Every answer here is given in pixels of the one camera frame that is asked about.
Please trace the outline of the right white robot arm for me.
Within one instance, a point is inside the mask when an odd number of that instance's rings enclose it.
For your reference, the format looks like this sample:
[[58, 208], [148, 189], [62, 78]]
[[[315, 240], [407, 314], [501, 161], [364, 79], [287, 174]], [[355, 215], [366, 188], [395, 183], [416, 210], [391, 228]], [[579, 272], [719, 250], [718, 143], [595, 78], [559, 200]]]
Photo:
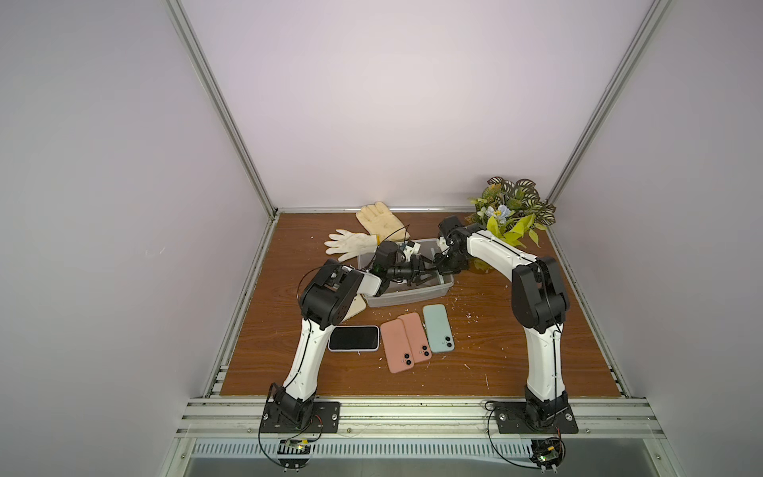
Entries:
[[464, 226], [450, 217], [438, 226], [441, 252], [435, 266], [442, 274], [481, 260], [510, 280], [511, 305], [524, 327], [529, 358], [525, 387], [526, 414], [535, 427], [547, 427], [568, 408], [562, 379], [562, 331], [570, 300], [558, 262], [510, 246], [480, 225]]

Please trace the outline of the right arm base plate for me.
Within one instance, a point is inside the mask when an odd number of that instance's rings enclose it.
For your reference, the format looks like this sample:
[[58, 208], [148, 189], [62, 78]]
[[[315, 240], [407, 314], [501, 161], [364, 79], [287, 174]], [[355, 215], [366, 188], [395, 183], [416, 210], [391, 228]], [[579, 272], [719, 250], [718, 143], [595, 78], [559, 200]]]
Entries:
[[576, 434], [579, 426], [569, 405], [496, 401], [494, 421], [502, 434]]

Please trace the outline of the pink case phone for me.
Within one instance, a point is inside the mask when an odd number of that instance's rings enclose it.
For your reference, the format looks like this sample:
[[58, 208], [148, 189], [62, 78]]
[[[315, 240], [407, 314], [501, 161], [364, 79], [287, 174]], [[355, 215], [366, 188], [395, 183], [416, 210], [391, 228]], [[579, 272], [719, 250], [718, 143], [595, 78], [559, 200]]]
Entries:
[[389, 371], [398, 374], [411, 370], [414, 363], [403, 322], [399, 319], [385, 322], [381, 324], [380, 331]]
[[399, 320], [403, 322], [413, 362], [418, 364], [429, 361], [431, 349], [419, 314], [407, 313], [399, 316]]

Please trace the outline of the cream magsafe case phone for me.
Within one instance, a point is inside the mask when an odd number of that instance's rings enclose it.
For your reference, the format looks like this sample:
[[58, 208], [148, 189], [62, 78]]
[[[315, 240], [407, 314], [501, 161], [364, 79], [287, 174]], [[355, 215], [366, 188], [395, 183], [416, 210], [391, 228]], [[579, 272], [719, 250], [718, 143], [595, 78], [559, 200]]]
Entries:
[[363, 296], [356, 295], [354, 297], [353, 301], [351, 302], [350, 308], [349, 308], [347, 314], [345, 315], [345, 317], [343, 318], [342, 322], [345, 323], [346, 321], [354, 318], [358, 314], [360, 314], [363, 311], [365, 311], [366, 308], [367, 308], [367, 302], [363, 298]]

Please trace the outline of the mint green case phone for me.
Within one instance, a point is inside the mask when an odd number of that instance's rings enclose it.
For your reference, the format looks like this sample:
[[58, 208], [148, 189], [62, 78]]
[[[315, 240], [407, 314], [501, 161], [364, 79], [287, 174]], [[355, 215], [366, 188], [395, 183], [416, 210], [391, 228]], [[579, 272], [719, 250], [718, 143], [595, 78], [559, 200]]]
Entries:
[[422, 308], [424, 327], [432, 353], [448, 353], [455, 350], [453, 333], [443, 304], [430, 304]]

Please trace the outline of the clear plastic storage box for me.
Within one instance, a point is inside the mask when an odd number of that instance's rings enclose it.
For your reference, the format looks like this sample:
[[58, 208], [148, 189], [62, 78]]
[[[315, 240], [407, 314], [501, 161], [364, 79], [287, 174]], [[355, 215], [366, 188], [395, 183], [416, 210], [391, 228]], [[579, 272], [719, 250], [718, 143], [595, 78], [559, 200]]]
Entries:
[[[430, 260], [433, 260], [437, 252], [441, 252], [436, 238], [416, 240], [415, 242], [420, 245], [419, 253]], [[351, 264], [357, 266], [357, 268], [365, 268], [371, 262], [373, 255], [373, 252], [361, 254], [354, 262], [351, 261]], [[453, 275], [443, 276], [435, 270], [434, 276], [422, 284], [409, 286], [405, 283], [393, 282], [381, 296], [362, 296], [371, 308], [398, 306], [441, 298], [451, 290], [454, 284], [455, 278]]]

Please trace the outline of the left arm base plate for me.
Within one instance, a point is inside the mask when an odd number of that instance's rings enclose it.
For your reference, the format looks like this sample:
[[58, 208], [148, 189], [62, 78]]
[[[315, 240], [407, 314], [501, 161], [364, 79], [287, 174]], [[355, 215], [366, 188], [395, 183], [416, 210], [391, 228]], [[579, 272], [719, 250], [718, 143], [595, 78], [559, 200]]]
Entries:
[[312, 401], [297, 407], [268, 403], [263, 410], [259, 431], [265, 434], [337, 433], [341, 408], [339, 401]]

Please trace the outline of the black screen lilac phone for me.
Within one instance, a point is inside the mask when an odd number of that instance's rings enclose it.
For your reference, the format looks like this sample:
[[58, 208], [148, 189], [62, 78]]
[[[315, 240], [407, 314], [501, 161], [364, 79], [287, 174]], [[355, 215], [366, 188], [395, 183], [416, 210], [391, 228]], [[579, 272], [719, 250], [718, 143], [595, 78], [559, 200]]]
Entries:
[[377, 325], [338, 326], [329, 340], [333, 353], [372, 353], [379, 350], [381, 330]]

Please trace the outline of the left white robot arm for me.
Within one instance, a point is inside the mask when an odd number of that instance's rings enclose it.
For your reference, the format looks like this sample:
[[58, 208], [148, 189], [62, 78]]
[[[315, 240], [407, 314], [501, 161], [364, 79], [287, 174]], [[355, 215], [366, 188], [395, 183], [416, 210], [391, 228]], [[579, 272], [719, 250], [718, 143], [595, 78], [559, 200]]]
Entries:
[[437, 274], [436, 267], [417, 254], [401, 266], [353, 268], [330, 258], [317, 270], [298, 297], [301, 332], [291, 369], [281, 385], [269, 392], [272, 415], [306, 427], [314, 405], [320, 367], [336, 327], [360, 313], [365, 295], [380, 296], [393, 282], [419, 285]]

